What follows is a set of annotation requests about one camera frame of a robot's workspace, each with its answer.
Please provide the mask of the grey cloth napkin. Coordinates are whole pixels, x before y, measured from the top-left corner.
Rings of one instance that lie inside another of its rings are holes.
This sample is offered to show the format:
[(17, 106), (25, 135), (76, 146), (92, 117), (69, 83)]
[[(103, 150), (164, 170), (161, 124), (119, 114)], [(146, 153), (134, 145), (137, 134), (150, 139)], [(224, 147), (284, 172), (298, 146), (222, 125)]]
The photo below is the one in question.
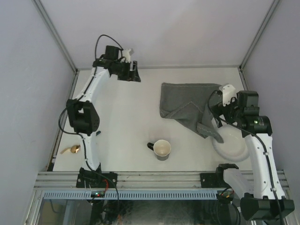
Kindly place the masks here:
[(210, 106), (220, 103), (221, 97), (210, 95), (218, 90), (215, 83), (162, 83), (159, 113), (164, 119), (173, 119), (202, 138), (212, 137), (218, 143), (224, 140), (212, 124)]

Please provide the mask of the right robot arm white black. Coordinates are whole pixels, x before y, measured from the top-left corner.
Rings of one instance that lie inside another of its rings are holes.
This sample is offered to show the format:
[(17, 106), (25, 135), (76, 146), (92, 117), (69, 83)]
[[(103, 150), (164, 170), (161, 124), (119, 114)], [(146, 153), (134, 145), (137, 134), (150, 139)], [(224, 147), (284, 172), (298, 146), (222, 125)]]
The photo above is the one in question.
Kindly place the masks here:
[(295, 210), (295, 205), (293, 200), (286, 198), (278, 178), (270, 119), (259, 114), (257, 92), (242, 90), (230, 94), (228, 99), (225, 95), (225, 88), (213, 91), (207, 107), (217, 125), (225, 123), (241, 131), (249, 151), (254, 183), (249, 183), (234, 164), (219, 165), (221, 172), (215, 175), (215, 181), (235, 191), (245, 220), (284, 224), (284, 218)]

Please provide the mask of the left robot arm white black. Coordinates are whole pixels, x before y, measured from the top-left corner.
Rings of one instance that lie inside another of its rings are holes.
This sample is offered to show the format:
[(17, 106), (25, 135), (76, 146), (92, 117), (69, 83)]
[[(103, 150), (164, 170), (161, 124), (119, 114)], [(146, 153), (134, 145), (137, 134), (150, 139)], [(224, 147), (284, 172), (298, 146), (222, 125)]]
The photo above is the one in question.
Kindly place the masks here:
[(95, 55), (91, 75), (83, 89), (74, 99), (68, 99), (62, 111), (67, 113), (70, 127), (77, 135), (80, 147), (83, 150), (84, 165), (80, 173), (87, 173), (86, 182), (96, 188), (102, 184), (105, 176), (101, 171), (101, 163), (96, 149), (96, 132), (100, 125), (100, 117), (94, 106), (101, 87), (112, 76), (116, 75), (119, 81), (140, 82), (137, 61), (131, 60), (133, 49), (124, 49), (119, 43), (108, 45), (105, 53)]

